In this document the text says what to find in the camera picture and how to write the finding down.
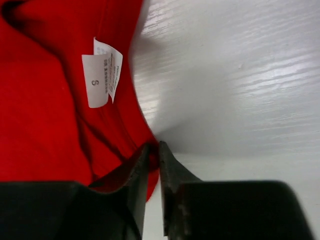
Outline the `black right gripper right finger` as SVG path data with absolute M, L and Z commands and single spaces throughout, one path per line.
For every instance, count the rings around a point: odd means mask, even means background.
M 169 240 L 312 240 L 297 199 L 277 180 L 203 181 L 159 143 L 163 233 Z

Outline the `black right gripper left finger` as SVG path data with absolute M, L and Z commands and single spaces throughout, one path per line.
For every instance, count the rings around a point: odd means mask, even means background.
M 3 240 L 140 240 L 150 145 L 89 186 L 75 181 L 3 182 Z

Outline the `red t shirt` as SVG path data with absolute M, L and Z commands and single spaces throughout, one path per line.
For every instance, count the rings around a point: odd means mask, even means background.
M 89 185 L 151 144 L 147 196 L 157 185 L 158 142 L 137 100 L 130 48 L 141 0 L 0 3 L 0 179 Z M 88 105 L 82 56 L 94 40 L 123 55 L 114 101 Z

